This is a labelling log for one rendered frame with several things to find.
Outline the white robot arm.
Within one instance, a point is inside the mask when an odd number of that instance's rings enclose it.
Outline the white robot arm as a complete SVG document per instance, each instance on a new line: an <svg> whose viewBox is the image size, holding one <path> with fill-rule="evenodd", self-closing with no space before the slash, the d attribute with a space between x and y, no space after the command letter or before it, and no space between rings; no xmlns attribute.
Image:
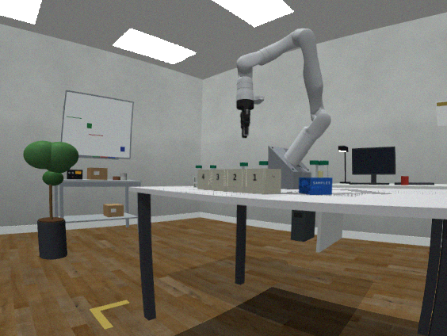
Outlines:
<svg viewBox="0 0 447 336"><path fill-rule="evenodd" d="M255 105L259 105L264 101L264 96L254 96L252 67L258 64L260 66L265 65L284 52L298 47L301 47L304 56L303 77L312 122L308 127L303 128L284 155L285 159L294 166L300 164L313 143L327 130L331 122L331 117L323 106L323 79L317 55L315 34L310 29L297 29L270 46L241 56L236 63L238 69L236 101L251 99Z"/></svg>

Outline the beige bucket adapter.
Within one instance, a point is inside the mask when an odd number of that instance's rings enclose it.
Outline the beige bucket adapter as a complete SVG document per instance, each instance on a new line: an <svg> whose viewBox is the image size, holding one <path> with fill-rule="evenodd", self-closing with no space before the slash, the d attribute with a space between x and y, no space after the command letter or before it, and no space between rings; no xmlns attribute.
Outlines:
<svg viewBox="0 0 447 336"><path fill-rule="evenodd" d="M246 192L246 169L227 169L227 192Z"/></svg>
<svg viewBox="0 0 447 336"><path fill-rule="evenodd" d="M197 170L197 189L211 190L212 170Z"/></svg>
<svg viewBox="0 0 447 336"><path fill-rule="evenodd" d="M281 169L246 169L246 193L281 193Z"/></svg>
<svg viewBox="0 0 447 336"><path fill-rule="evenodd" d="M227 170L212 170L211 190L227 191Z"/></svg>

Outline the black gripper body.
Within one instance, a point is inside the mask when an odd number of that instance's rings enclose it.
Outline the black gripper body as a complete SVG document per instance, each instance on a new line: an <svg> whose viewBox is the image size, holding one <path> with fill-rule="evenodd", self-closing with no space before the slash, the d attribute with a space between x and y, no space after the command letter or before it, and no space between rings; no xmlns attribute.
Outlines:
<svg viewBox="0 0 447 336"><path fill-rule="evenodd" d="M240 99L236 101L236 108L238 110L250 109L254 108L254 101L251 99Z"/></svg>

